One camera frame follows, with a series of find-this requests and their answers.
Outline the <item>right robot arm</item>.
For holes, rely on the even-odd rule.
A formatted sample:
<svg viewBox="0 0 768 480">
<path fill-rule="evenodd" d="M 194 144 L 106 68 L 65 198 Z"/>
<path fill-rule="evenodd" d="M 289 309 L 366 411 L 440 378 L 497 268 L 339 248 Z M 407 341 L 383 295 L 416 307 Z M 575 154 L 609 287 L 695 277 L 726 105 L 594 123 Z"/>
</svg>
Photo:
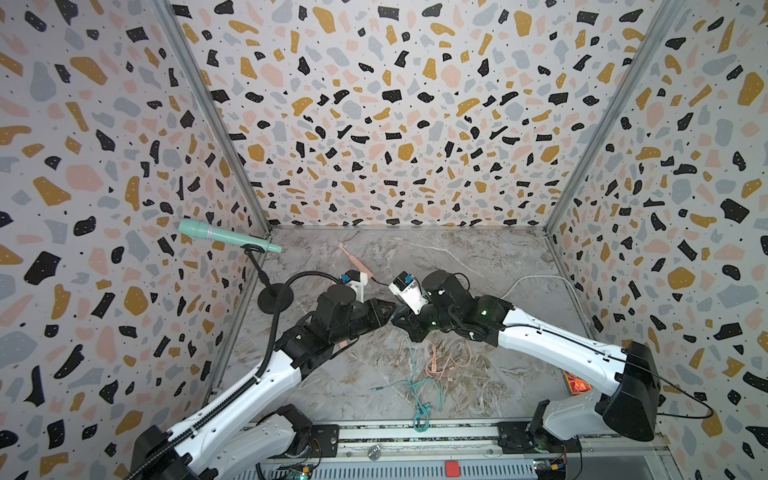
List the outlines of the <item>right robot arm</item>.
<svg viewBox="0 0 768 480">
<path fill-rule="evenodd" d="M 647 346 L 630 342 L 620 347 L 579 336 L 501 298 L 474 296 L 444 270 L 423 281 L 403 272 L 389 289 L 405 305 L 392 322 L 413 342 L 431 331 L 453 332 L 533 356 L 590 385 L 585 394 L 541 401 L 528 427 L 532 436 L 560 441 L 608 433 L 640 442 L 654 438 L 661 390 L 668 381 Z"/>
</svg>

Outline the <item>pink toothbrush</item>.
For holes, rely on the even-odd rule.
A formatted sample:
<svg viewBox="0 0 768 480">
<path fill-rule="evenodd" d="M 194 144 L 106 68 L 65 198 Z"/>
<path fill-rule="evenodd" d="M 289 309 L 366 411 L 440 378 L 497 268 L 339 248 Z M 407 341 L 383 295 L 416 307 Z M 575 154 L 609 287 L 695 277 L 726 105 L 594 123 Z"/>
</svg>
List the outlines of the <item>pink toothbrush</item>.
<svg viewBox="0 0 768 480">
<path fill-rule="evenodd" d="M 374 279 L 373 272 L 361 260 L 349 252 L 343 243 L 339 243 L 338 248 L 347 256 L 349 261 L 356 267 L 357 270 L 359 270 L 361 273 L 365 273 L 369 280 Z"/>
</svg>

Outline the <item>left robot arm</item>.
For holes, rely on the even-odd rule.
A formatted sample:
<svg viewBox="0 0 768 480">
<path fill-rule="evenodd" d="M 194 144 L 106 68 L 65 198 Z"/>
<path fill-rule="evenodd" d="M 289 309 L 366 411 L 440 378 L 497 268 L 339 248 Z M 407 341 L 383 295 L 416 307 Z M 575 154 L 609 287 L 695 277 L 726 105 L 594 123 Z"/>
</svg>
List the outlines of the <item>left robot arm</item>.
<svg viewBox="0 0 768 480">
<path fill-rule="evenodd" d="M 283 333 L 270 332 L 259 365 L 223 394 L 166 431 L 157 426 L 145 430 L 134 443 L 129 478 L 225 479 L 262 459 L 300 454 L 312 424 L 295 407 L 275 410 L 253 429 L 247 424 L 405 309 L 379 298 L 360 300 L 347 277 L 333 280 L 314 310 Z"/>
</svg>

